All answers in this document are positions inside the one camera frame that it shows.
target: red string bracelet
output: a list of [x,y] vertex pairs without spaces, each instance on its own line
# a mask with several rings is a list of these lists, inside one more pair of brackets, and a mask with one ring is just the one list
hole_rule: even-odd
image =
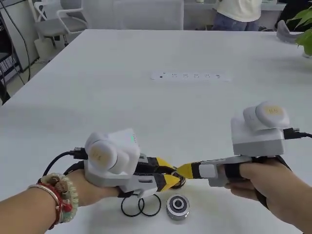
[[57,225],[61,220],[60,220],[60,214],[62,212],[62,207],[63,207],[63,199],[60,197],[60,195],[58,194],[58,192],[56,191],[56,189],[50,185],[50,184],[43,184],[43,183],[38,183],[39,185],[41,186],[44,186],[44,187],[47,187],[48,189],[50,189],[54,194],[55,196],[58,198],[58,206],[56,206],[56,211],[57,211],[57,214],[56,214],[56,219],[55,219],[55,222],[51,225],[51,227],[49,228],[49,230],[53,229],[55,225]]

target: jeans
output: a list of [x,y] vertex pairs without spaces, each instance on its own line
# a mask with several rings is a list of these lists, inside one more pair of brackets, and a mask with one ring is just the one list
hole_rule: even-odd
[[259,20],[252,22],[240,22],[231,19],[225,15],[217,13],[214,19],[214,25],[212,30],[215,31],[258,31]]

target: black connector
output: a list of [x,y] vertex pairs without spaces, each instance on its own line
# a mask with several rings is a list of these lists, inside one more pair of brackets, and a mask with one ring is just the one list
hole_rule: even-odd
[[284,132],[284,139],[300,139],[303,137],[310,137],[312,138],[312,134],[309,133],[301,133],[299,128],[287,128],[283,130]]
[[73,151],[74,159],[87,160],[88,155],[84,148],[75,148]]

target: bracelet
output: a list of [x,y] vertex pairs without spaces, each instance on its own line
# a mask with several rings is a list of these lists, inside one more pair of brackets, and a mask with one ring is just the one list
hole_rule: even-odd
[[62,174],[52,173],[46,175],[40,179],[40,182],[44,185],[52,186],[57,194],[60,194],[62,199],[63,219],[61,223],[67,223],[71,221],[78,209],[78,194],[71,180]]
[[78,209],[78,194],[72,181],[62,174],[49,174],[38,180],[30,188],[39,188],[50,194],[56,202],[56,220],[49,228],[54,228],[59,223],[71,221]]
[[48,187],[44,186],[44,185],[41,185],[41,184],[33,184],[33,185],[30,185],[28,187],[28,189],[31,189],[31,188],[38,188],[38,189],[42,189],[44,191],[46,191],[48,194],[51,195],[51,197],[54,199],[54,201],[56,202],[56,207],[55,207],[55,210],[56,210],[56,220],[55,222],[52,224],[52,226],[49,228],[50,229],[53,229],[55,225],[59,224],[61,222],[61,220],[63,219],[63,214],[61,212],[61,208],[60,208],[60,205],[61,205],[61,202],[60,202],[60,199],[58,198],[58,196]]

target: green leaf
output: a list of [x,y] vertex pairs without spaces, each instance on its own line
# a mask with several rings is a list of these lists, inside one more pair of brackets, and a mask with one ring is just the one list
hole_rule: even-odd
[[306,9],[306,10],[300,11],[294,18],[287,20],[287,23],[289,21],[291,21],[291,20],[301,19],[302,17],[304,17],[310,11],[311,11],[311,9]]
[[303,34],[301,34],[297,39],[296,39],[296,43],[298,45],[305,45],[307,43],[307,41],[312,41],[312,28],[308,29],[307,31],[305,31]]
[[312,39],[309,41],[309,43],[305,44],[303,48],[304,48],[304,53],[312,56]]
[[304,23],[303,26],[306,26],[306,25],[308,25],[309,23],[312,23],[312,19],[307,20],[307,21]]
[[308,13],[306,13],[302,18],[301,18],[301,21],[297,24],[296,27],[304,24],[306,21],[312,19],[312,10]]

